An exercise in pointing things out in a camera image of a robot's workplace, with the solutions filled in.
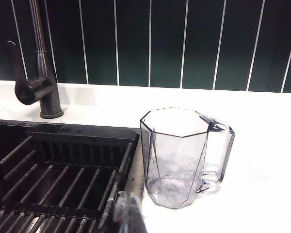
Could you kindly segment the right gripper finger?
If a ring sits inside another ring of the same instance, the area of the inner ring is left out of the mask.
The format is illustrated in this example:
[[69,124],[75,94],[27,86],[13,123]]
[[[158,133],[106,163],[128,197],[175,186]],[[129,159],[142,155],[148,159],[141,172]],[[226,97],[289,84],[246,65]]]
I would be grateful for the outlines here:
[[133,193],[119,191],[113,209],[113,222],[118,223],[119,233],[146,233],[141,201]]

